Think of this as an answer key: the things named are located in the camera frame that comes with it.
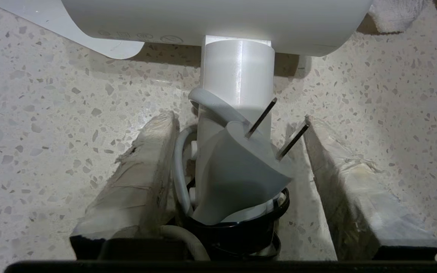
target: black plastic base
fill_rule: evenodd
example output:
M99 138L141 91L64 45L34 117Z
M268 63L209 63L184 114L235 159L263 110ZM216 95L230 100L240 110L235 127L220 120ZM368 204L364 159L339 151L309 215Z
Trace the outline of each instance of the black plastic base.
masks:
M281 272L281 273L437 273L436 262L123 262L26 261L5 273Z
M282 192L286 195L282 204L274 204L272 212L252 220L204 225L186 216L177 205L175 221L198 237L212 260L272 259L281 249L281 241L274 232L274 222L286 213L290 204L288 189ZM271 244L276 249L273 254L253 255Z

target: terrazzo floor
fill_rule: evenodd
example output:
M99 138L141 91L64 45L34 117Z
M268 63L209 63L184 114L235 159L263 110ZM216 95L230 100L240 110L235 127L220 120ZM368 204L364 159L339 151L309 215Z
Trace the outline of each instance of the terrazzo floor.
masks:
M405 33L354 33L326 57L276 62L274 140L305 114L326 119L437 236L434 5ZM139 129L160 109L196 121L187 94L199 76L200 48L146 44L113 60L0 10L0 272L74 259L68 235ZM334 259L314 187L293 188L281 258Z

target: metal prong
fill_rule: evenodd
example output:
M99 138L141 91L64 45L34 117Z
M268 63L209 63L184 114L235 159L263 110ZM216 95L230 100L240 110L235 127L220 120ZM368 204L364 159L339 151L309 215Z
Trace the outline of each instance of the metal prong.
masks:
M294 136L294 138L288 143L286 142L281 149L279 149L279 152L277 154L276 159L281 161L283 157L291 150L291 148L296 144L296 142L301 138L301 136L305 133L305 131L308 130L309 125L305 123L305 121L301 124L299 127L301 128L300 131Z
M250 136L257 130L261 122L266 118L267 114L269 114L269 111L271 111L272 107L276 102L278 101L278 98L274 98L271 103L267 106L266 110L262 112L259 119L254 123L254 125L250 128L250 130L246 133L246 138L250 138Z

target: white plastic part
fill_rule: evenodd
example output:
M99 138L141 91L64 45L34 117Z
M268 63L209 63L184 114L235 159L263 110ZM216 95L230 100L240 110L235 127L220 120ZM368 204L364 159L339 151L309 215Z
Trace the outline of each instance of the white plastic part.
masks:
M243 123L231 121L213 136L215 145L203 177L207 187L192 216L200 223L214 225L234 212L265 203L292 180L291 159L286 155L276 160L269 139L259 131L247 139L246 132Z
M68 15L61 0L0 0L0 8L113 59L138 54L143 42L90 37Z
M357 29L372 0L62 0L95 38L201 45L205 35L272 41L323 56Z
M196 160L196 154L198 154L198 143L196 143L196 140L193 140L190 144L191 146L191 160Z
M208 161L215 147L212 137L220 132L230 119L237 121L245 118L255 122L272 99L274 75L274 50L263 41L233 40L207 43L205 37L202 47L201 87L217 96L223 102L215 104L211 111L199 106L199 123L197 132L198 155L196 158L196 198L200 204L203 192L208 184ZM241 116L224 121L223 116L232 116L237 109ZM259 131L266 139L270 138L270 115L262 122ZM259 213L266 210L264 205Z
M244 220L251 220L271 212L274 209L274 203L269 200L257 206L249 207L247 209L240 210L238 212L232 213L222 220L223 223L234 223L241 222Z
M179 239L185 242L195 261L210 261L210 257L203 244L188 230L175 225L162 225L160 226L160 233L164 237Z
M277 200L278 204L282 204L286 200L286 195L281 192L280 194L278 194L277 198L274 198L274 200Z
M183 212L186 215L191 215L191 213L193 213L193 208L191 206L189 193L187 191L187 183L185 182L185 176L183 172L183 147L187 137L195 132L196 126L190 126L181 131L176 138L175 148L173 151L172 171L176 196L178 203L182 206Z
M190 188L189 190L189 196L190 196L190 203L192 204L192 206L196 205L196 188Z
M266 46L271 46L271 41L269 40L258 40L258 39L247 39L247 38L237 38L237 37L225 37L225 36L213 36L213 35L207 35L205 37L205 40L202 43L202 46L214 43L214 42L220 42L220 41L228 41L228 40L243 40L243 41L253 41L265 44Z

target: white power cord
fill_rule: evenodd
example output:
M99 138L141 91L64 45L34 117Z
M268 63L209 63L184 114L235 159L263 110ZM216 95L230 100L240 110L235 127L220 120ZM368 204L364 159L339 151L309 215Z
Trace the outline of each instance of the white power cord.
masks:
M187 183L185 182L185 175L183 172L183 146L188 136L196 132L196 126L190 126L180 132L175 142L175 149L173 151L173 180L175 184L176 196L178 202L182 206L185 215L191 215L193 208L190 202L190 196L187 190Z
M162 225L160 226L159 232L163 237L179 239L185 242L195 261L210 261L205 247L200 240L188 230L175 225Z

